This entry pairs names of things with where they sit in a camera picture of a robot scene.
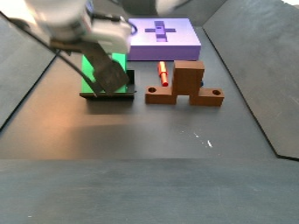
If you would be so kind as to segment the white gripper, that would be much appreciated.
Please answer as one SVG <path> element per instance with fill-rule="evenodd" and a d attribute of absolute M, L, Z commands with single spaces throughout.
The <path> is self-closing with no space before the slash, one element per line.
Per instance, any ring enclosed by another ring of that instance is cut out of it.
<path fill-rule="evenodd" d="M 131 25 L 124 19 L 95 19 L 83 39 L 99 43 L 107 53 L 127 54 L 131 48 Z"/>

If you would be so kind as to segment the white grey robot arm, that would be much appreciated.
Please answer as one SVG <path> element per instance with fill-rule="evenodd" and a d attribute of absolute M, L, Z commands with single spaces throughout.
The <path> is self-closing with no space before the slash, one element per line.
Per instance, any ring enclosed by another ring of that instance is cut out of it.
<path fill-rule="evenodd" d="M 0 0 L 0 10 L 52 39 L 95 42 L 107 53 L 130 52 L 131 24 L 122 16 L 95 12 L 92 0 Z"/>

